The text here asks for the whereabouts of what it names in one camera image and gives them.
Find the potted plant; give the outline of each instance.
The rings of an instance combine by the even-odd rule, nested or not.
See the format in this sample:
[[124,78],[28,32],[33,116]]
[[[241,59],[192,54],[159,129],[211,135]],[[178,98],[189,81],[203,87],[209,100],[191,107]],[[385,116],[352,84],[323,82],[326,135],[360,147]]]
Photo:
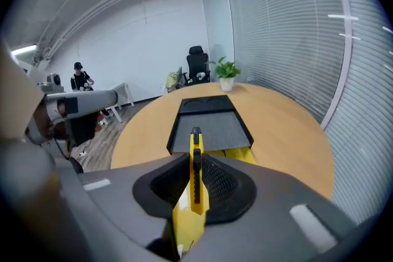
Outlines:
[[215,70],[220,79],[221,90],[229,92],[233,88],[235,77],[240,74],[240,69],[235,67],[235,61],[232,63],[230,61],[222,63],[224,59],[225,57],[221,57],[218,63],[214,61],[210,61],[209,63],[216,65]]

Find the black shirt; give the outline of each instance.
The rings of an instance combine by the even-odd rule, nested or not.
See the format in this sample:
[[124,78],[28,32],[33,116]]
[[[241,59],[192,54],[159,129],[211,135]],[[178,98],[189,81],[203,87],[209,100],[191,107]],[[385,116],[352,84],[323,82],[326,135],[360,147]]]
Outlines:
[[80,75],[74,74],[71,77],[71,88],[73,90],[78,90],[80,87],[83,88],[89,88],[89,91],[93,91],[93,88],[87,83],[87,79],[89,79],[90,76],[87,74],[86,71],[82,71]]

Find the green plant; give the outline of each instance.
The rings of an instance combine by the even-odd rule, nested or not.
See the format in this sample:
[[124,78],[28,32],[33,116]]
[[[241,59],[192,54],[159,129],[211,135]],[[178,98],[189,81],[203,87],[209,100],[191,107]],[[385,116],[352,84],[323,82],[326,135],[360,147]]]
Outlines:
[[230,61],[228,61],[227,63],[222,63],[224,59],[225,57],[221,57],[218,63],[215,63],[214,61],[209,62],[216,65],[215,70],[219,78],[234,78],[238,74],[240,74],[240,69],[235,67],[236,61],[232,63]]

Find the office chair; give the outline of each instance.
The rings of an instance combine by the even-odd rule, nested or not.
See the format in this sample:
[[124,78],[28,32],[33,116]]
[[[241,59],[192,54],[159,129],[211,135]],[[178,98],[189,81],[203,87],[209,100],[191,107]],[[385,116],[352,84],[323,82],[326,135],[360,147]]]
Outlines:
[[[208,70],[209,61],[208,54],[203,52],[201,46],[194,46],[190,48],[189,55],[187,56],[187,62],[189,64],[191,80],[186,80],[186,85],[194,85],[198,83],[210,82],[210,70]],[[200,73],[204,73],[204,77],[199,79]]]

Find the person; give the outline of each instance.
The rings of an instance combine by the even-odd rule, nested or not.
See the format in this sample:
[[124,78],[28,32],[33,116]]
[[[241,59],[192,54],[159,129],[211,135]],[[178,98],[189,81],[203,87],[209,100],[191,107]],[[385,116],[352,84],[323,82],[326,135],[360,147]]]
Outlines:
[[[81,63],[74,63],[75,73],[71,77],[71,88],[74,92],[77,91],[93,91],[91,87],[94,84],[94,80],[87,74],[86,71],[82,70],[83,66]],[[106,109],[101,110],[104,116],[112,117],[113,113],[109,113]]]

